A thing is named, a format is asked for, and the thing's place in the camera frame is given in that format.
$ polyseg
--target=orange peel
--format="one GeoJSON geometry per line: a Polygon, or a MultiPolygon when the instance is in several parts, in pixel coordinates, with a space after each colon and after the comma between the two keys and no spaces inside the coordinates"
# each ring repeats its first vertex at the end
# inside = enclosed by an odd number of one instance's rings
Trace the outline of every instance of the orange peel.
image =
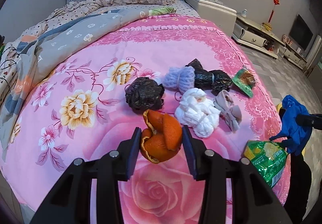
{"type": "Polygon", "coordinates": [[[182,143],[182,128],[177,119],[153,110],[146,110],[143,118],[148,128],[141,135],[142,155],[153,163],[174,157],[182,143]]]}

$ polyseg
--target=comforter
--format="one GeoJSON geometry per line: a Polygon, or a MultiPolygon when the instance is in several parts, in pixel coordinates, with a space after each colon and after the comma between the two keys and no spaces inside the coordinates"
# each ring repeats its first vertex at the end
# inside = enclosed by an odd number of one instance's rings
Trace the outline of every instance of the comforter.
{"type": "MultiPolygon", "coordinates": [[[[66,36],[76,35],[73,29],[66,32],[66,36]]],[[[236,88],[230,91],[242,110],[240,129],[232,133],[220,120],[214,133],[204,139],[207,148],[239,160],[248,140],[268,140],[280,131],[279,116],[251,62],[216,25],[175,14],[137,20],[67,58],[28,95],[12,132],[6,163],[0,162],[18,200],[37,210],[75,158],[98,159],[130,138],[135,127],[144,129],[142,116],[125,102],[125,87],[137,77],[162,82],[170,66],[184,66],[194,58],[206,70],[220,69],[231,77],[245,66],[256,80],[252,99],[236,88]]],[[[166,90],[161,111],[174,114],[180,97],[179,92],[166,90]]],[[[289,177],[288,159],[273,188],[281,203],[288,194],[289,177]]],[[[204,182],[195,182],[189,174],[183,149],[159,164],[139,154],[134,175],[119,183],[124,222],[197,223],[203,189],[204,182]]],[[[95,223],[95,184],[91,196],[91,223],[95,223]]],[[[231,219],[227,181],[226,222],[231,219]]]]}

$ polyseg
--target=floor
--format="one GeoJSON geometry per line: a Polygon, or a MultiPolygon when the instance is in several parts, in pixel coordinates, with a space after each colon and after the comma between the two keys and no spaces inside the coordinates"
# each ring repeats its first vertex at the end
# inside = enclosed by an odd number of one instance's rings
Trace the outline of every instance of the floor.
{"type": "MultiPolygon", "coordinates": [[[[280,56],[278,60],[275,60],[243,46],[241,46],[241,49],[253,63],[256,73],[270,92],[275,105],[290,94],[303,104],[311,114],[322,114],[320,101],[310,82],[299,68],[280,56]]],[[[308,213],[319,196],[322,176],[322,131],[313,130],[312,136],[305,147],[304,160],[312,172],[312,184],[307,205],[308,213]]]]}

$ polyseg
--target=tassel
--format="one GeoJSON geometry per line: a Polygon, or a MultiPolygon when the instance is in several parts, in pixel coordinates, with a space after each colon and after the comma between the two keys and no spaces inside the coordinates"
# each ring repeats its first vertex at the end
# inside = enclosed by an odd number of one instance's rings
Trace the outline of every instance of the tassel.
{"type": "Polygon", "coordinates": [[[272,11],[272,13],[270,14],[270,18],[269,18],[269,20],[268,20],[268,22],[270,23],[271,22],[271,20],[272,20],[272,18],[273,18],[273,14],[274,14],[274,10],[272,11]]]}

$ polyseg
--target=blue glove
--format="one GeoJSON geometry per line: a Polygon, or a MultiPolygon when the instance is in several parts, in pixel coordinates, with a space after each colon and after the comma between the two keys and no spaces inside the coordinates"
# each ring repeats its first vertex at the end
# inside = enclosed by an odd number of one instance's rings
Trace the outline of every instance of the blue glove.
{"type": "Polygon", "coordinates": [[[281,137],[287,137],[288,140],[283,140],[282,145],[287,148],[288,153],[300,155],[306,143],[311,137],[312,127],[299,126],[295,119],[298,114],[309,115],[308,110],[300,104],[293,96],[287,95],[282,106],[286,110],[282,117],[282,129],[269,140],[273,141],[281,137]]]}

